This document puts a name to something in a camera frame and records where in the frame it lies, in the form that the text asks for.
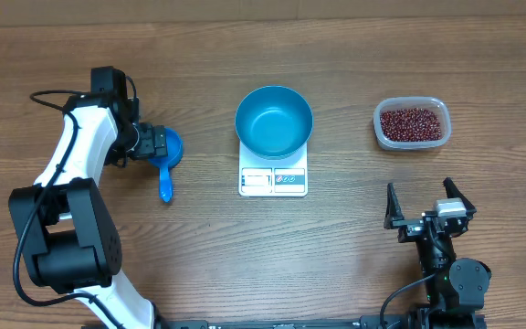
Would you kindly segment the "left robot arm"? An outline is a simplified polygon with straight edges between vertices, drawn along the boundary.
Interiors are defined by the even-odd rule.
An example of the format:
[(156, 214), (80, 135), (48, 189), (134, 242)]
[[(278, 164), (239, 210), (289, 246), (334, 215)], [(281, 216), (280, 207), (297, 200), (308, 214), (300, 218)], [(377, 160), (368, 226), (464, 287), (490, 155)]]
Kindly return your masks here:
[(52, 158), (33, 185), (8, 200), (18, 238), (16, 293), (36, 307), (78, 300), (108, 328), (165, 328), (157, 306), (121, 268), (120, 236), (98, 183), (105, 165), (167, 156), (166, 130), (141, 122), (132, 78), (112, 66), (92, 69), (88, 92), (64, 93)]

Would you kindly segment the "blue plastic measuring scoop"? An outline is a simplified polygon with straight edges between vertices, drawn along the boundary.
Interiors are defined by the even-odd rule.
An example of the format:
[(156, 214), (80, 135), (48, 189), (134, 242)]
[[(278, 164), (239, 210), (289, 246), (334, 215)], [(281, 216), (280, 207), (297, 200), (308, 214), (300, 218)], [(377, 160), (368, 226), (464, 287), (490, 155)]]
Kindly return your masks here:
[(150, 163), (159, 169), (159, 196), (169, 203), (173, 197), (173, 181), (170, 170), (182, 160), (184, 144), (180, 135), (163, 126), (155, 126), (155, 146), (157, 151), (165, 151), (166, 155), (158, 155), (150, 159)]

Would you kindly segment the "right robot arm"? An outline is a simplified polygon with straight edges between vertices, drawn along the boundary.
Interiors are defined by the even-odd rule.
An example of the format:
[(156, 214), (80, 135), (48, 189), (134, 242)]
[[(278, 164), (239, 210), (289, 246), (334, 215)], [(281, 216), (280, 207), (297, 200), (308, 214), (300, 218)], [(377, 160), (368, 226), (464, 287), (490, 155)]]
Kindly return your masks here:
[[(398, 231), (400, 243), (414, 243), (423, 278), (393, 292), (379, 312), (380, 328), (484, 328), (484, 317), (476, 312), (484, 307), (492, 276), (483, 262), (460, 258), (453, 238), (468, 231), (477, 212), (451, 178), (443, 181), (447, 197), (438, 199), (433, 209), (420, 218), (407, 219), (393, 184), (387, 185), (384, 228)], [(423, 284), (427, 302), (410, 307), (404, 315), (387, 317), (389, 303), (404, 292)]]

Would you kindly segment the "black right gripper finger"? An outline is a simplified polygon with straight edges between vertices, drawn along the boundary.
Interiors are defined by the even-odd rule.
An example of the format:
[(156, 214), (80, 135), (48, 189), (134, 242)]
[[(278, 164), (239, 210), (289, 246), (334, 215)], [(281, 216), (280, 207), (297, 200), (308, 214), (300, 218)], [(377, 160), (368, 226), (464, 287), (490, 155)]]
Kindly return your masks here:
[(459, 198), (465, 209), (467, 215), (474, 215), (476, 213), (476, 208), (473, 204), (459, 191), (457, 186), (454, 184), (453, 180), (450, 177), (447, 177), (443, 181), (443, 186), (446, 189), (448, 198)]
[(403, 220), (403, 213), (396, 196), (393, 183), (387, 185), (387, 204), (384, 217), (384, 228), (397, 228), (398, 222)]

